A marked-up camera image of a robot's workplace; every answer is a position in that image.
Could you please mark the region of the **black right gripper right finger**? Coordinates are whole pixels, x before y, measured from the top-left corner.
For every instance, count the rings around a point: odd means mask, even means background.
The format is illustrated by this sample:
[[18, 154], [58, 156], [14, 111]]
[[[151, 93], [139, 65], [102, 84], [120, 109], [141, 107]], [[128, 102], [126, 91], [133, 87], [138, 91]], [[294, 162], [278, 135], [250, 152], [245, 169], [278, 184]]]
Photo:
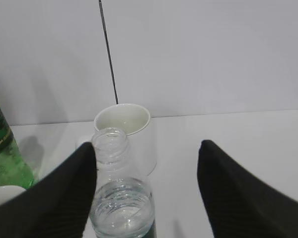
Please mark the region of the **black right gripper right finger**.
[[298, 238], [298, 202], [258, 179], [211, 140], [197, 181], [216, 238]]

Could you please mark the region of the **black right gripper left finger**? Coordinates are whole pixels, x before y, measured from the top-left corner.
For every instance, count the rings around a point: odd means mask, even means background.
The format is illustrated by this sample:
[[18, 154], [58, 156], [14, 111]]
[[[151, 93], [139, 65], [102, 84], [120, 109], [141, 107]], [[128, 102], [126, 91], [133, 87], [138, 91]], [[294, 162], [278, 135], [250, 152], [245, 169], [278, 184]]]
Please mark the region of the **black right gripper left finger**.
[[44, 179], [0, 205], [0, 238], [81, 238], [96, 182], [95, 151], [85, 142]]

